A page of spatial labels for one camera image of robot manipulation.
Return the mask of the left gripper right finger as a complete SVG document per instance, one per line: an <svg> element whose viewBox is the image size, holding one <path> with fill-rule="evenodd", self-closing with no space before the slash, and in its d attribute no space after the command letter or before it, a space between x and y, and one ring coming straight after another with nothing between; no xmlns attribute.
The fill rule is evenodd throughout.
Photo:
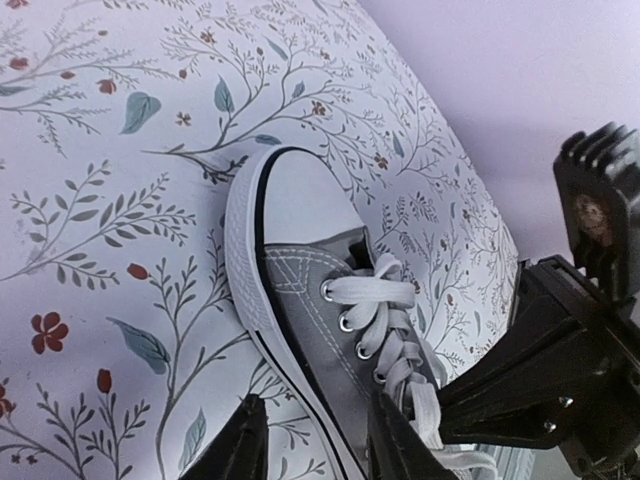
<svg viewBox="0 0 640 480"><path fill-rule="evenodd" d="M370 479L450 478L450 471L435 459L389 395L381 392L371 397L367 422Z"/></svg>

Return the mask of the grey canvas sneaker white laces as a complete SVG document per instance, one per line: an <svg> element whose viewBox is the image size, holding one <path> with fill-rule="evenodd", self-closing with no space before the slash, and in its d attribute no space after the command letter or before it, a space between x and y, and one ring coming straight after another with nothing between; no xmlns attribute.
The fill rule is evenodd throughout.
<svg viewBox="0 0 640 480"><path fill-rule="evenodd" d="M366 479L367 406L378 393L456 479L498 475L488 454L444 444L447 372L415 331L414 286L376 254L330 169L275 147L250 157L226 205L225 261L239 319L309 416L338 479Z"/></svg>

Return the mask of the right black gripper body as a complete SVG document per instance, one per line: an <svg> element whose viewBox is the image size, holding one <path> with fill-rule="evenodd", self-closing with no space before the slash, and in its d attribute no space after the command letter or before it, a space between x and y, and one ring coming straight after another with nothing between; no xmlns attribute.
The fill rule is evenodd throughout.
<svg viewBox="0 0 640 480"><path fill-rule="evenodd" d="M536 447L560 448L581 478L633 473L639 444L639 334L561 257L525 268L516 327L532 347L515 377Z"/></svg>

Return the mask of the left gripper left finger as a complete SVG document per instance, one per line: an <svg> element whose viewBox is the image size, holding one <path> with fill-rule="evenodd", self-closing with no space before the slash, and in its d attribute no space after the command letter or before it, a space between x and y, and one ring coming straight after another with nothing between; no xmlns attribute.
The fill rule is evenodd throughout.
<svg viewBox="0 0 640 480"><path fill-rule="evenodd" d="M265 402L256 394L247 394L224 427L180 478L267 479L268 443Z"/></svg>

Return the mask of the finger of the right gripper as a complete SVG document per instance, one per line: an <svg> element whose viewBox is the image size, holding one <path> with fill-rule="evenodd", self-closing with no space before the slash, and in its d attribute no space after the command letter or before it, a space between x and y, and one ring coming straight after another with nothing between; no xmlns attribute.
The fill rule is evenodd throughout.
<svg viewBox="0 0 640 480"><path fill-rule="evenodd" d="M446 444L553 448L583 431L585 327L515 322L438 393Z"/></svg>

